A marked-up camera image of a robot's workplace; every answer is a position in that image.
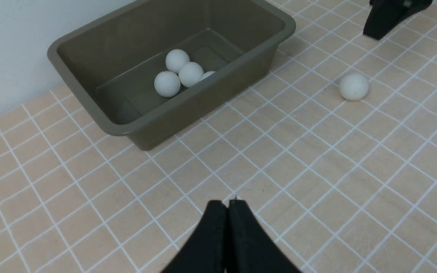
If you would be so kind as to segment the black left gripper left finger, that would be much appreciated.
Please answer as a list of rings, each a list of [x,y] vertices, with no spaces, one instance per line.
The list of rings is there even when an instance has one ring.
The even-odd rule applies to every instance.
[[[198,225],[163,273],[223,273],[227,207],[208,202]]]

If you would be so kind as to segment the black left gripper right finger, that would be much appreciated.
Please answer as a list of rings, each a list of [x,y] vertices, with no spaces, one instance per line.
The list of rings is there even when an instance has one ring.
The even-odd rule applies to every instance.
[[[230,247],[228,273],[300,273],[258,223],[244,200],[228,207]]]

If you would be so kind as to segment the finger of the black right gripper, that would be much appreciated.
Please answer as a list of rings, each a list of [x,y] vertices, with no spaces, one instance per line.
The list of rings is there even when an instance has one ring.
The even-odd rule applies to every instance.
[[[408,17],[430,7],[432,0],[370,0],[369,5],[363,35],[379,41]]]

